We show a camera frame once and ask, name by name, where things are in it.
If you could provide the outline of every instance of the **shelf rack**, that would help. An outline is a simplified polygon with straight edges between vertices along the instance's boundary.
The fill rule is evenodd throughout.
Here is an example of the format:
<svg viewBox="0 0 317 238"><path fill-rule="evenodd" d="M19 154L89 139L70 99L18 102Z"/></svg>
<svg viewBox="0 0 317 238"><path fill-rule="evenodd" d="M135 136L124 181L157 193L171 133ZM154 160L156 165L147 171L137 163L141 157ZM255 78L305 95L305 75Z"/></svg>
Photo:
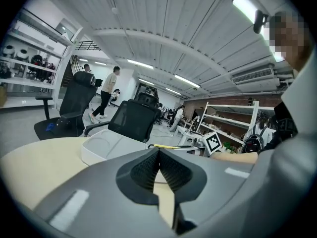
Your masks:
<svg viewBox="0 0 317 238"><path fill-rule="evenodd" d="M58 93L60 89L60 84L64 75L64 72L66 70L67 64L69 62L69 59L71 55L74 52L75 49L75 43L83 36L83 28L78 29L78 31L74 34L71 41L63 37L59 32L57 32L55 29L53 29L51 26L49 26L47 23L45 23L43 20L41 20L39 17L34 15L33 13L29 12L26 9L22 9L16 16L16 20L23 22L24 24L32 27L39 33L49 37L53 41L62 44L66 47L63 54L59 54L55 52L54 50L48 49L45 46L42 46L41 44L35 42L34 40L26 38L27 33L21 32L20 34L17 34L19 31L10 31L7 32L6 38L9 40L10 38L22 42L39 52L44 52L50 56L56 57L60 59L59 64L56 65L56 70L52 70L49 68L45 68L42 66L34 65L28 62L19 61L16 59L11 59L7 57L0 57L0 62L11 62L11 63L17 63L25 66L31 66L33 68L46 70L49 72L52 72L54 75L53 83L44 83L36 80L27 79L26 75L27 73L23 73L23 77L11 77L11 78L0 78L0 83L7 83L7 84L17 84L17 85L25 85L25 86L33 86L33 87L39 87L39 88L46 88L51 89L53 100L49 101L49 105L56 105L57 99L58 99ZM7 101L4 104L2 108L13 108L13 107L23 107L23 106L38 106L42 105L43 101L37 101L35 100L35 97L10 97L7 96Z"/></svg>
<svg viewBox="0 0 317 238"><path fill-rule="evenodd" d="M251 117L251 122L250 123L246 123L246 122L242 122L242 121L237 121L237 120L233 120L233 119L228 119L228 118L222 118L222 117L217 117L214 114L213 115L209 115L207 114L207 109L208 107L213 108L215 111L219 111L219 112L227 112L227 113L235 113L235 114L243 114L243 115L250 115ZM228 135L226 132L218 130L218 129L214 129L206 124L203 124L203 120L206 117L210 117L213 120L216 121L220 121L220 122L224 122L227 124L230 124L232 126L237 126L237 127L241 127L246 129L247 131L252 129L254 127L254 125L257 122L257 116L261 113L264 112L266 115L268 115L269 117L273 116L275 114L274 112L274 108L271 107L259 107L259 102L258 101L253 101L253 106L238 106L238 105L211 105L209 104L209 102L207 102L204 113L203 113L203 117L200 120L200 123L197 127L197 132L199 130L200 126L203 126L205 128L208 128L210 130L213 130L227 138L230 138L240 144L243 144L243 141L240 139L237 139L233 136Z"/></svg>

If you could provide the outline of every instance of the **black backpack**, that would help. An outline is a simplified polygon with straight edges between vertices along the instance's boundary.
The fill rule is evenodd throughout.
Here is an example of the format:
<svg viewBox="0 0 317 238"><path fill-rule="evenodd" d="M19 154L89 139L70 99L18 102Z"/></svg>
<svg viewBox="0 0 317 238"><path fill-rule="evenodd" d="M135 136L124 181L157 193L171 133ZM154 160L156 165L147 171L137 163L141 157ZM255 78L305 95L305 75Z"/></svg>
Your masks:
<svg viewBox="0 0 317 238"><path fill-rule="evenodd" d="M264 148L262 135L266 129L267 127L265 126L258 135L256 134L256 125L254 125L252 135L245 142L241 153L254 153L262 150Z"/></svg>

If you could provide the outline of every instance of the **ceiling light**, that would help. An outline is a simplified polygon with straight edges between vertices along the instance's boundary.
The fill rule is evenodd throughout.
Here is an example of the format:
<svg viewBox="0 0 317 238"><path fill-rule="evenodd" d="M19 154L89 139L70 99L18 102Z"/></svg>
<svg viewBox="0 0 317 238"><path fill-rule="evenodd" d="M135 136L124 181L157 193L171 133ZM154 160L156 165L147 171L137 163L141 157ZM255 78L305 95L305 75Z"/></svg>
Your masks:
<svg viewBox="0 0 317 238"><path fill-rule="evenodd" d="M188 84L190 84L190 85L195 86L196 88L200 88L200 85L197 85L197 84L195 84L195 83L193 83L193 82L187 80L186 78L180 77L180 76L178 76L178 75L175 75L175 77L178 78L178 79L180 79L180 80L183 80L184 82L186 82L186 83L188 83Z"/></svg>
<svg viewBox="0 0 317 238"><path fill-rule="evenodd" d="M145 83L147 83L147 84L149 84L149 85L154 85L153 83L147 82L147 81L145 81L145 80L143 80L143 79L140 79L140 78L139 78L139 80L142 81L142 82L145 82Z"/></svg>
<svg viewBox="0 0 317 238"><path fill-rule="evenodd" d="M232 1L233 5L236 6L246 17L254 24L255 17L256 17L256 11L257 8L254 6L253 3L251 3L250 0L233 0ZM262 27L260 34L263 36L263 38L266 40L267 39L267 33L264 32L264 28ZM277 54L272 50L272 47L269 46L270 51L272 52L275 61L280 62L284 61L285 59L280 55Z"/></svg>
<svg viewBox="0 0 317 238"><path fill-rule="evenodd" d="M106 63L102 63L102 62L98 62L98 61L96 61L95 63L96 64L101 64L101 65L107 65Z"/></svg>
<svg viewBox="0 0 317 238"><path fill-rule="evenodd" d="M140 65L140 66L149 68L149 69L153 69L153 66L151 66L151 65L147 65L147 64L145 64L145 63L141 63L141 62L133 61L133 60L129 60L129 59L127 59L127 60L128 60L128 62L130 62L130 63L134 63L134 64L137 64L137 65Z"/></svg>
<svg viewBox="0 0 317 238"><path fill-rule="evenodd" d="M176 93L176 94L178 94L178 95L181 95L180 93L175 92L175 91L173 91L173 90L170 90L170 89L168 89L168 88L166 88L166 90L167 90L167 91L170 91L170 92L172 92L172 93Z"/></svg>

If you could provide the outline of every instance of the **floor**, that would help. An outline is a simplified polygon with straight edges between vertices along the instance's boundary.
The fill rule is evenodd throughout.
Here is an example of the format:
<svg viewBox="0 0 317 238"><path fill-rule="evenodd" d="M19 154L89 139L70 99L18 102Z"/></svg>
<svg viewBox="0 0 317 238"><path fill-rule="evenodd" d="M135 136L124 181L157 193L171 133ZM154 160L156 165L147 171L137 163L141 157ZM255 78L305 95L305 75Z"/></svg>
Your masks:
<svg viewBox="0 0 317 238"><path fill-rule="evenodd" d="M50 109L50 117L59 116L59 107L62 100L59 100L57 109ZM99 105L98 97L94 98L93 103L90 104L93 109ZM101 121L111 120L115 114L117 107L111 105L105 110L106 119ZM91 110L87 109L83 115L84 125L91 124L88 113ZM23 107L23 108L9 108L0 110L0 157L9 153L10 151L21 147L23 145L33 143L38 140L38 137L33 129L34 124L45 120L43 107ZM89 135L93 135L106 127L99 127L92 130ZM170 137L167 128L167 123L163 122L161 125L155 124L147 144L164 144L176 146L181 139L181 135Z"/></svg>

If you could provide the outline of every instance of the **air conditioner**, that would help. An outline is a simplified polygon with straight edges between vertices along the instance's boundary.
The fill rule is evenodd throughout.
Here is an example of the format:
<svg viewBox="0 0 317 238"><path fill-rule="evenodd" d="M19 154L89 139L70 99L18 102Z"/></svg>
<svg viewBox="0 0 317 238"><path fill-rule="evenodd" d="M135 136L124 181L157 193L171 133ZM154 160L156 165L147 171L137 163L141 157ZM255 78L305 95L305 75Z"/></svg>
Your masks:
<svg viewBox="0 0 317 238"><path fill-rule="evenodd" d="M237 88L244 93L270 92L270 91L276 91L279 85L280 85L280 82L278 78L271 78L271 79L265 79L265 80L260 80L256 82L238 84Z"/></svg>
<svg viewBox="0 0 317 238"><path fill-rule="evenodd" d="M248 82L255 82L265 79L273 79L274 71L272 68L260 69L252 72L248 72L236 77L233 77L231 80L234 84L244 84Z"/></svg>

